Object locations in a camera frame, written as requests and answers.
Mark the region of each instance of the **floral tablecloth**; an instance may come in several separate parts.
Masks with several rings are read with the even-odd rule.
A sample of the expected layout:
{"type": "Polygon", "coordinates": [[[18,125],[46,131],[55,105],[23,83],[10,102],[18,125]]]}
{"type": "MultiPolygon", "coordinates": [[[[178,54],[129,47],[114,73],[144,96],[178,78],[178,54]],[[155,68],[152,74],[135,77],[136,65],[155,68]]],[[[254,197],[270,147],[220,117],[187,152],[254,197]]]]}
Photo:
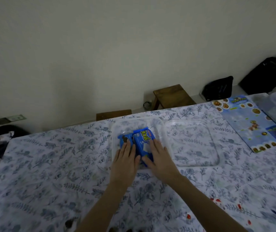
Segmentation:
{"type": "MultiPolygon", "coordinates": [[[[164,122],[207,121],[225,158],[222,164],[178,169],[248,231],[276,231],[276,147],[251,152],[211,103],[11,140],[0,163],[0,231],[74,231],[109,182],[111,126],[117,119],[145,116],[164,122]],[[68,220],[73,221],[71,228],[65,226],[68,220]]],[[[137,173],[110,226],[119,231],[204,231],[182,199],[148,169],[137,173]]]]}

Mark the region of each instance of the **menu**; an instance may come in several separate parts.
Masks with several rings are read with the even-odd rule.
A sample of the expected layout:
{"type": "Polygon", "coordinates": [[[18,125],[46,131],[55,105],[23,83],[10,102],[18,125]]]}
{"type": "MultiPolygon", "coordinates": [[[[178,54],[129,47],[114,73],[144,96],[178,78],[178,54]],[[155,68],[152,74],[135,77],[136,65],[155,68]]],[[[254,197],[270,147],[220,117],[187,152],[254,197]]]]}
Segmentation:
{"type": "Polygon", "coordinates": [[[276,146],[276,124],[246,96],[212,103],[253,152],[276,146]]]}

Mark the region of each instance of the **person's right hand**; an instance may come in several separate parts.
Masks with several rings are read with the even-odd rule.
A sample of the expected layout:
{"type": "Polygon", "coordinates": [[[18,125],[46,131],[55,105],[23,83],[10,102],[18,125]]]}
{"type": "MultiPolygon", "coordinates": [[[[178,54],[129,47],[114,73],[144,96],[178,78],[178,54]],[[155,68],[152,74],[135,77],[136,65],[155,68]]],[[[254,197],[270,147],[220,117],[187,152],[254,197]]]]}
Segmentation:
{"type": "Polygon", "coordinates": [[[181,174],[172,161],[167,148],[163,148],[159,140],[150,140],[150,147],[154,163],[147,156],[143,156],[142,160],[158,179],[169,185],[171,181],[181,174]]]}

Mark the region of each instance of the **stool seat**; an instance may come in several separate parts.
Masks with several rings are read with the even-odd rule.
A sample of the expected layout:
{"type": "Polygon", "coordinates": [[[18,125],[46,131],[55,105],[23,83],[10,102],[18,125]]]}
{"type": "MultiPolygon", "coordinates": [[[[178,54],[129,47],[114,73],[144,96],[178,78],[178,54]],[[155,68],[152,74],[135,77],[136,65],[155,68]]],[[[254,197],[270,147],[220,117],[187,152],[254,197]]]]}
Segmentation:
{"type": "Polygon", "coordinates": [[[131,114],[132,114],[132,110],[130,110],[130,109],[97,113],[96,114],[96,121],[116,118],[116,117],[119,117],[119,116],[127,116],[127,115],[131,115],[131,114]]]}
{"type": "Polygon", "coordinates": [[[154,90],[153,93],[155,99],[152,102],[152,110],[157,110],[159,105],[166,109],[196,104],[179,84],[154,90]]]}

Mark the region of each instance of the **hand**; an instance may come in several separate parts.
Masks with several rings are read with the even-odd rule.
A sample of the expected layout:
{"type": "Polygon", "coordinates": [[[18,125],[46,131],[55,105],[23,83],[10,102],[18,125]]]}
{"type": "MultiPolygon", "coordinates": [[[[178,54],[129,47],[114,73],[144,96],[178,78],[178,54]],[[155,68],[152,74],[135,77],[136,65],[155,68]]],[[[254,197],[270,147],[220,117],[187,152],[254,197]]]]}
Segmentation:
{"type": "Polygon", "coordinates": [[[167,148],[163,148],[160,141],[156,139],[150,140],[150,147],[154,163],[147,156],[143,156],[142,160],[158,179],[169,185],[181,174],[172,161],[167,148]]]}
{"type": "Polygon", "coordinates": [[[131,143],[127,140],[115,154],[110,173],[109,184],[121,187],[125,191],[133,183],[140,162],[140,156],[135,158],[136,145],[132,146],[131,151],[130,149],[131,143]]]}

